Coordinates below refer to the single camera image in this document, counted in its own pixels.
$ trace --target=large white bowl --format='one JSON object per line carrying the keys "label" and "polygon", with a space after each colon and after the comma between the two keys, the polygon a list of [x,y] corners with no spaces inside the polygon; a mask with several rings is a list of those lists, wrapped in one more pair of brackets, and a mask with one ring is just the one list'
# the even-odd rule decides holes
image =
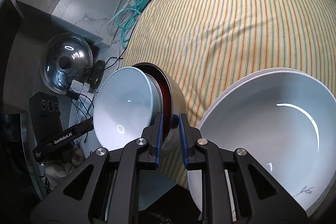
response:
{"label": "large white bowl", "polygon": [[124,67],[102,85],[93,112],[99,143],[109,151],[141,137],[161,110],[155,84],[139,69]]}
{"label": "large white bowl", "polygon": [[[198,126],[202,137],[247,149],[305,210],[316,209],[336,170],[335,98],[299,71],[259,73],[215,100]],[[200,171],[188,172],[188,183],[202,210]]]}

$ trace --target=teal cable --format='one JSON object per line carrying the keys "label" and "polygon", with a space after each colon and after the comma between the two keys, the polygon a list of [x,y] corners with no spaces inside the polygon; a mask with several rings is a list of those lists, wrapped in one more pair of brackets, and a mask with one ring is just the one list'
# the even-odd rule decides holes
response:
{"label": "teal cable", "polygon": [[[139,11],[139,7],[138,7],[138,0],[134,0],[134,3],[135,3],[135,5],[132,8],[121,9],[117,13],[117,16],[115,18],[115,22],[116,22],[117,26],[120,29],[122,29],[122,31],[121,31],[121,45],[122,45],[123,48],[126,47],[125,43],[127,43],[129,41],[129,39],[125,39],[125,32],[133,27],[136,18],[138,17],[138,15],[141,15],[141,12]],[[127,10],[133,11],[133,16],[131,16],[129,18],[129,20],[125,23],[124,26],[121,26],[120,22],[119,22],[119,16],[122,12],[127,11]]]}

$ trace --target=white marble tile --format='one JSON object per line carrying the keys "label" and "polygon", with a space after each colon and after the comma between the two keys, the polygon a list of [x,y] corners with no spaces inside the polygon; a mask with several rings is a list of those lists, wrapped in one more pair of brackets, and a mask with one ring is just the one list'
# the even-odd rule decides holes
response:
{"label": "white marble tile", "polygon": [[119,1],[61,0],[52,14],[104,38]]}

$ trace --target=striped tablecloth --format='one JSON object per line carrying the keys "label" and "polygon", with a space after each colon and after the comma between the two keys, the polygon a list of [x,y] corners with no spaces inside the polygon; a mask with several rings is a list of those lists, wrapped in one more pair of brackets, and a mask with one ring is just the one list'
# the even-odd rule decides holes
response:
{"label": "striped tablecloth", "polygon": [[[151,62],[180,86],[196,126],[220,93],[271,67],[301,70],[335,95],[336,0],[153,0],[123,66]],[[160,170],[188,187],[181,148]]]}

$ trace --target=metal lid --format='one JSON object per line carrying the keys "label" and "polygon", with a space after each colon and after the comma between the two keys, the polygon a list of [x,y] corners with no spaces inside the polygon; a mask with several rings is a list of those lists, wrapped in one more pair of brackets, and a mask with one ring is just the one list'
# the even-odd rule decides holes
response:
{"label": "metal lid", "polygon": [[49,40],[42,55],[40,72],[48,88],[65,94],[65,86],[69,86],[73,79],[83,81],[84,69],[92,65],[92,52],[87,42],[72,33],[62,33]]}

